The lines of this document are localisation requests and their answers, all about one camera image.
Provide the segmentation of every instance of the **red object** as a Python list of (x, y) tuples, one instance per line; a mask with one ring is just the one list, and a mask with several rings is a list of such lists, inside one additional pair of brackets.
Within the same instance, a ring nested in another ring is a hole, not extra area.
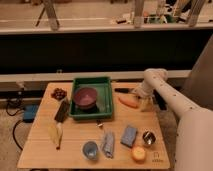
[(91, 87), (78, 89), (73, 96), (73, 101), (82, 110), (91, 109), (96, 105), (97, 91)]

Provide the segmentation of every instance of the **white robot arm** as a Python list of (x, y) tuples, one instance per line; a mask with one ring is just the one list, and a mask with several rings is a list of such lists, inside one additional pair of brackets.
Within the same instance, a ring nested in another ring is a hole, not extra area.
[(165, 69), (147, 69), (133, 92), (141, 98), (155, 89), (180, 118), (175, 171), (213, 171), (213, 111), (205, 109), (165, 82)]

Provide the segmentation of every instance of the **wooden tabletop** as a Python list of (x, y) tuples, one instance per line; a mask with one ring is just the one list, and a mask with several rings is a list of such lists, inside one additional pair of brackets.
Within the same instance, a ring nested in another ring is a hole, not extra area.
[[(116, 87), (135, 87), (137, 83), (112, 83)], [(113, 91), (114, 113), (112, 119), (102, 120), (105, 131), (115, 133), (114, 158), (106, 158), (99, 151), (98, 161), (92, 162), (82, 153), (83, 145), (95, 141), (100, 146), (103, 130), (95, 121), (74, 121), (71, 117), (63, 123), (61, 149), (56, 150), (48, 135), (48, 125), (54, 122), (54, 116), (59, 108), (59, 102), (51, 98), (55, 88), (67, 91), (71, 97), (72, 83), (50, 83), (41, 101), (36, 118), (30, 130), (28, 139), (18, 162), (18, 168), (86, 168), (86, 169), (168, 169), (170, 167), (167, 151), (162, 137), (156, 112), (141, 112), (118, 101), (118, 96), (131, 94), (115, 93)], [(136, 163), (131, 158), (131, 149), (120, 143), (121, 136), (127, 125), (138, 129), (135, 145), (142, 146), (142, 134), (152, 131), (156, 142), (150, 148), (145, 148), (146, 160)]]

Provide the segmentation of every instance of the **gray sponge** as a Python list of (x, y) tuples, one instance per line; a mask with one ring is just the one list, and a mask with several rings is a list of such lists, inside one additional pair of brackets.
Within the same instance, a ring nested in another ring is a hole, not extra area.
[(130, 125), (127, 125), (121, 137), (121, 144), (124, 144), (128, 147), (132, 147), (136, 138), (136, 134), (137, 134), (137, 129)]

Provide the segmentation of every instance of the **gray cup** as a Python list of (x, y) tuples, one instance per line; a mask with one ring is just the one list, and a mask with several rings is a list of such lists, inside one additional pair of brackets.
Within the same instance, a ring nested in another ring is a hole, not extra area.
[(83, 146), (83, 154), (89, 160), (97, 160), (98, 159), (98, 146), (94, 141), (88, 141)]

